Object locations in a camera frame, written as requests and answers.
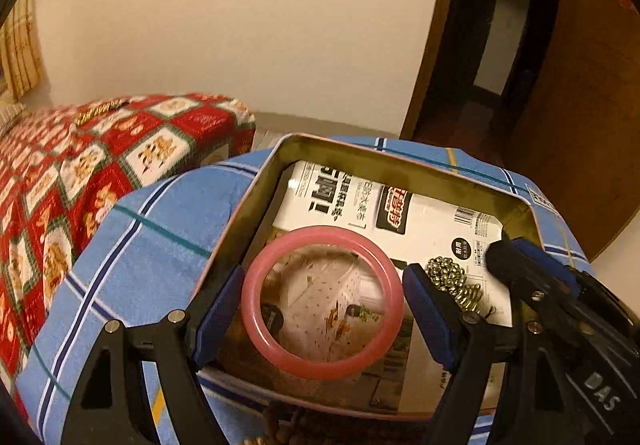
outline wooden floor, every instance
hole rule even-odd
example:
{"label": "wooden floor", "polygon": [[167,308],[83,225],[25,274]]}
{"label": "wooden floor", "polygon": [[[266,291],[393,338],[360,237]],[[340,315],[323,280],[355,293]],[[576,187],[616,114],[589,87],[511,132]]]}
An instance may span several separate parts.
{"label": "wooden floor", "polygon": [[478,160],[503,167],[501,147],[491,129],[493,116],[493,110],[477,102],[442,104],[420,119],[412,140],[462,149]]}

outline baseboard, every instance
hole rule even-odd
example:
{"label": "baseboard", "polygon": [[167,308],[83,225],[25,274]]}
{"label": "baseboard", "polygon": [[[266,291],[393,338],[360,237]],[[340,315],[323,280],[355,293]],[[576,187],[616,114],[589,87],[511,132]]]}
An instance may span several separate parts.
{"label": "baseboard", "polygon": [[316,136],[383,136],[384,138],[398,138],[398,135],[394,133],[360,128],[341,122],[278,113],[254,112],[254,114],[257,128],[263,131],[308,133]]}

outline barcode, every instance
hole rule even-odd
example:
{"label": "barcode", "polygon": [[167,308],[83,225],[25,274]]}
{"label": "barcode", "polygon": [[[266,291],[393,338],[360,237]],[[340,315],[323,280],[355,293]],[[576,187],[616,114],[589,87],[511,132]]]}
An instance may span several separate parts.
{"label": "barcode", "polygon": [[456,210],[456,215],[453,216],[453,219],[458,223],[464,223],[465,225],[471,226],[474,215],[476,215],[476,211],[458,207],[458,209]]}

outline yellow curtain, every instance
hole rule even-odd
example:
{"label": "yellow curtain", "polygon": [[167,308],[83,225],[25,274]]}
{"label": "yellow curtain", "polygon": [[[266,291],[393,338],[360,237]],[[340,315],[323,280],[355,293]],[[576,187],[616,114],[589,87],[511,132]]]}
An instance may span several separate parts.
{"label": "yellow curtain", "polygon": [[40,82],[42,67],[33,26],[34,0],[17,0],[0,27],[0,99],[17,102]]}

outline bed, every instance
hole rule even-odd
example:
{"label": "bed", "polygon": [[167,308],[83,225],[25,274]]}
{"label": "bed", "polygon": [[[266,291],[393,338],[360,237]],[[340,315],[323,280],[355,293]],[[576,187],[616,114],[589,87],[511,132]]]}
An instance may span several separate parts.
{"label": "bed", "polygon": [[152,95],[21,114],[0,138],[0,377],[15,377],[55,292],[118,199],[251,149],[221,95]]}
{"label": "bed", "polygon": [[[531,206],[549,255],[591,272],[571,230],[531,180],[459,149],[385,138],[339,140],[432,165],[519,197]],[[228,219],[270,152],[250,152],[163,180],[127,195],[110,211],[66,275],[17,379],[31,424],[44,443],[60,443],[70,396],[108,320],[119,319],[127,327],[153,323],[188,305]],[[155,364],[145,362],[143,369],[160,441],[178,445]],[[262,434],[261,413],[271,401],[268,392],[239,389],[239,382],[213,368],[200,371],[198,379],[229,443]],[[470,443],[486,443],[491,421],[491,416],[478,418]]]}

